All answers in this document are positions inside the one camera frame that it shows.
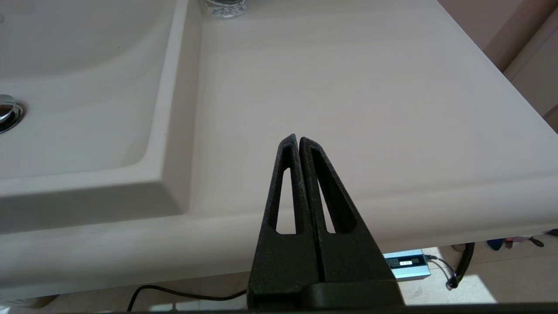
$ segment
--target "sink basin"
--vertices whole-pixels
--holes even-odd
[[[4,0],[0,13],[0,94],[27,107],[0,134],[0,233],[187,211],[197,2]]]

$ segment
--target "white countertop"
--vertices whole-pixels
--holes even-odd
[[[1,235],[0,299],[248,270],[291,133],[384,252],[558,225],[556,134],[436,1],[254,0],[205,23],[190,211]]]

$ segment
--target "sink drain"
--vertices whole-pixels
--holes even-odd
[[[15,127],[25,116],[25,106],[9,95],[0,95],[0,134]]]

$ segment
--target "sink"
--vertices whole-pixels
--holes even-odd
[[[201,13],[188,0],[3,0],[0,233],[187,211]]]

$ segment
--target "tiled floor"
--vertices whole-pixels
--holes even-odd
[[[467,275],[459,288],[445,288],[446,268],[430,264],[432,275],[423,280],[400,283],[408,305],[495,302],[558,302],[558,237],[538,236],[545,243],[538,248],[530,242],[491,250],[485,242],[476,244],[475,254]],[[451,265],[457,265],[460,253],[451,247],[425,249],[425,254],[437,255]],[[184,292],[227,296],[245,289],[248,273],[206,278],[177,280],[159,285]],[[1,314],[43,314],[64,312],[123,312],[136,287],[123,287],[66,294],[48,306],[30,310],[12,308]],[[135,311],[232,310],[246,307],[245,296],[231,301],[199,301],[173,296],[159,291],[142,291]]]

